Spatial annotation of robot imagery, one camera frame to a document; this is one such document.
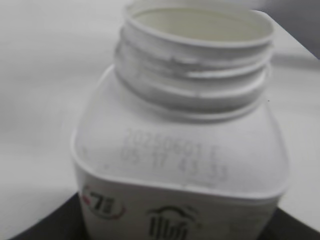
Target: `bottle rim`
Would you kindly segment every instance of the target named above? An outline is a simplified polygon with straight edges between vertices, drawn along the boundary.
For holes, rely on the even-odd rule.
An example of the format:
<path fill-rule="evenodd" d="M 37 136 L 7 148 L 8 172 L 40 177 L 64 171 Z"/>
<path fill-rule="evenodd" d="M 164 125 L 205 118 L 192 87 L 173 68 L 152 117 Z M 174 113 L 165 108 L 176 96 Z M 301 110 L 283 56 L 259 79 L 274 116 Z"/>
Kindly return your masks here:
<path fill-rule="evenodd" d="M 167 40 L 169 42 L 175 42 L 179 44 L 186 44 L 196 47 L 205 47 L 205 48 L 253 48 L 261 45 L 266 45 L 272 42 L 275 29 L 273 24 L 266 19 L 264 16 L 259 14 L 257 11 L 248 10 L 237 4 L 230 4 L 219 1 L 212 0 L 197 0 L 196 3 L 192 3 L 189 0 L 140 0 L 134 1 L 131 4 L 127 5 L 122 15 L 124 16 L 125 22 L 132 27 L 154 36 L 156 38 L 160 38 L 163 40 Z M 257 39 L 251 40 L 238 40 L 238 41 L 215 41 L 215 40 L 201 40 L 196 38 L 188 38 L 184 36 L 179 36 L 171 33 L 166 33 L 160 31 L 158 29 L 152 28 L 150 26 L 146 26 L 143 23 L 140 23 L 135 19 L 137 14 L 141 14 L 143 12 L 149 10 L 160 10 L 160 9 L 177 9 L 184 7 L 186 9 L 195 9 L 195 10 L 205 10 L 208 12 L 219 12 L 223 13 L 224 16 L 230 18 L 237 18 L 239 21 L 243 21 L 245 19 L 251 19 L 255 23 L 259 24 L 259 30 L 263 31 L 261 37 Z"/>

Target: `black surface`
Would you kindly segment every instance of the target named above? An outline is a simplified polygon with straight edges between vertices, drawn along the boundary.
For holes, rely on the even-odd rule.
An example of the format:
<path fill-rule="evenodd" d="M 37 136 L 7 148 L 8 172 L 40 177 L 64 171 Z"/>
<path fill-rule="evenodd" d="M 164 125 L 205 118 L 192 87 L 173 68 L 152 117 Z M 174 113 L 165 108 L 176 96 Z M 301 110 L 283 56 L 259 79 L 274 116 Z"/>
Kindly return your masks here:
<path fill-rule="evenodd" d="M 76 194 L 53 214 L 11 240 L 86 239 L 80 202 Z M 277 209 L 258 240 L 320 240 L 320 234 Z"/>

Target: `logo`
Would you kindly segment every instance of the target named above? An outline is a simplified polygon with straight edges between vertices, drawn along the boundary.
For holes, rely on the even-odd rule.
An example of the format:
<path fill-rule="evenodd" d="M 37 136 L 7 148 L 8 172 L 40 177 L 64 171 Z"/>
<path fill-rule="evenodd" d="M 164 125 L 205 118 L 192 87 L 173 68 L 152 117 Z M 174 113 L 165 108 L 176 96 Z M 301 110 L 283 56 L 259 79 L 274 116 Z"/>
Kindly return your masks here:
<path fill-rule="evenodd" d="M 118 220 L 126 213 L 122 202 L 93 191 L 88 186 L 83 188 L 81 200 L 93 214 L 102 219 Z"/>
<path fill-rule="evenodd" d="M 152 240 L 187 240 L 199 224 L 198 212 L 190 207 L 164 206 L 147 212 L 150 216 L 149 236 Z"/>

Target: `bottle opening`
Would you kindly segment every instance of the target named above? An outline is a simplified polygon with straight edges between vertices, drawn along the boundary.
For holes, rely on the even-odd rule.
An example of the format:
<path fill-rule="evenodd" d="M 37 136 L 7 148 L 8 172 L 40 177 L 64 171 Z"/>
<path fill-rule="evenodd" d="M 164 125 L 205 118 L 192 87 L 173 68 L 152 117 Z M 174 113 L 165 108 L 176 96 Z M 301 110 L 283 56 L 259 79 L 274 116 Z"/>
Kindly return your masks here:
<path fill-rule="evenodd" d="M 263 29 L 253 23 L 201 9 L 155 9 L 139 13 L 134 18 L 162 33 L 202 41 L 251 41 L 265 35 Z"/>
<path fill-rule="evenodd" d="M 270 41 L 274 31 L 256 12 L 206 0 L 149 0 L 131 5 L 127 13 L 139 28 L 172 40 L 250 45 Z"/>

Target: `white plastic bottle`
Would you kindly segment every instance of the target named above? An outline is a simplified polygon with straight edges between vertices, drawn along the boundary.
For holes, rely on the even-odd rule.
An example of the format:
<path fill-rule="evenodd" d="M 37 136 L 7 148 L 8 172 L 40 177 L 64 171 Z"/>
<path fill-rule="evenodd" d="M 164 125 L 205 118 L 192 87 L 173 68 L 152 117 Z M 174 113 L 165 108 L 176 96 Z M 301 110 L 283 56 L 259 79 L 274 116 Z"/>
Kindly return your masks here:
<path fill-rule="evenodd" d="M 211 0 L 125 9 L 72 139 L 92 240 L 255 240 L 288 184 L 264 98 L 273 26 Z"/>

